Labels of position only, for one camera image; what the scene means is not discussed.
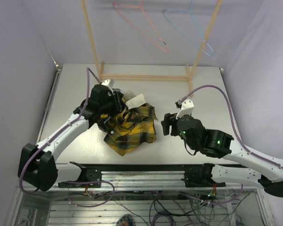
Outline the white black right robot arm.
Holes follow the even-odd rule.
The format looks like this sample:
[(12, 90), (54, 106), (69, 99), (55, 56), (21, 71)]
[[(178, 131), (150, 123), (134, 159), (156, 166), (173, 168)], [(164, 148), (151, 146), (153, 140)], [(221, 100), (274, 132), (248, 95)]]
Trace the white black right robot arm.
[(266, 155), (244, 144), (232, 135), (205, 128), (190, 115), (178, 118), (167, 113), (161, 121), (165, 136), (179, 136), (185, 147), (207, 157), (233, 161), (241, 167), (205, 163), (198, 175), (203, 186), (212, 183), (235, 183), (255, 186), (266, 193), (283, 198), (283, 159)]

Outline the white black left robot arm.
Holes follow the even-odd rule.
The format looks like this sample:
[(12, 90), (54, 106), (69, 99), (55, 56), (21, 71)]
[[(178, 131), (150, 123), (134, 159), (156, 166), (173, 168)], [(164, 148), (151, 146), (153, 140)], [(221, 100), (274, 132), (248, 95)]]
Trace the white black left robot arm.
[(86, 184), (90, 176), (85, 166), (72, 161), (58, 167), (56, 160), (78, 136), (94, 124), (103, 123), (102, 115), (110, 118), (121, 112), (125, 107), (122, 97), (119, 89), (95, 85), (57, 131), (35, 145), (26, 144), (22, 148), (18, 167), (20, 189), (24, 189), (24, 182), (41, 191), (48, 191), (56, 182), (70, 183), (76, 187)]

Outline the yellow green plaid shirt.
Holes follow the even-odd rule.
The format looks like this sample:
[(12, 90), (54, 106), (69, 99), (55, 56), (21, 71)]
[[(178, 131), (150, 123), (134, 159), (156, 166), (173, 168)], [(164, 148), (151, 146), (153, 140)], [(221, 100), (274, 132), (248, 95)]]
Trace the yellow green plaid shirt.
[(131, 109), (125, 106), (119, 114), (111, 118), (102, 115), (101, 119), (98, 128), (106, 132), (104, 142), (120, 156), (157, 139), (155, 107), (147, 102)]

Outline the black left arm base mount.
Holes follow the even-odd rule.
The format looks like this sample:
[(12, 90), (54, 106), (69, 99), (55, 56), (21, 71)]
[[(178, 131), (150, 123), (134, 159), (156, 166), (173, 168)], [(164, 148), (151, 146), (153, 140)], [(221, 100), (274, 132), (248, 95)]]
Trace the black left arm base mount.
[(74, 161), (67, 164), (58, 164), (57, 184), (59, 188), (83, 188), (87, 182), (89, 187), (100, 188), (101, 173), (89, 165), (81, 165)]

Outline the black white checked shirt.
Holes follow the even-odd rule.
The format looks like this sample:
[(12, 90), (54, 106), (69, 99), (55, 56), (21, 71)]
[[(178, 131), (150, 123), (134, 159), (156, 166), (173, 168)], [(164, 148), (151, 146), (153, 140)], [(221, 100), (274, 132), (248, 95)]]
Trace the black white checked shirt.
[(131, 90), (128, 90), (127, 92), (125, 92), (123, 97), (125, 99), (125, 105), (128, 108), (128, 110), (140, 107), (147, 103), (145, 101), (143, 94), (135, 95), (135, 93), (132, 92)]

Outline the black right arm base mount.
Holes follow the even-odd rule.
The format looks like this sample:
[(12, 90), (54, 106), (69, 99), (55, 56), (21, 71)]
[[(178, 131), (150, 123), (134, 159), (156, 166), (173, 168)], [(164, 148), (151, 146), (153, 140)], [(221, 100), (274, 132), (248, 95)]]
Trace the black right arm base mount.
[(192, 165), (189, 171), (185, 171), (184, 178), (181, 180), (185, 183), (185, 187), (225, 187), (225, 182), (215, 182), (212, 177), (212, 169), (216, 166), (212, 163), (204, 163), (203, 165)]

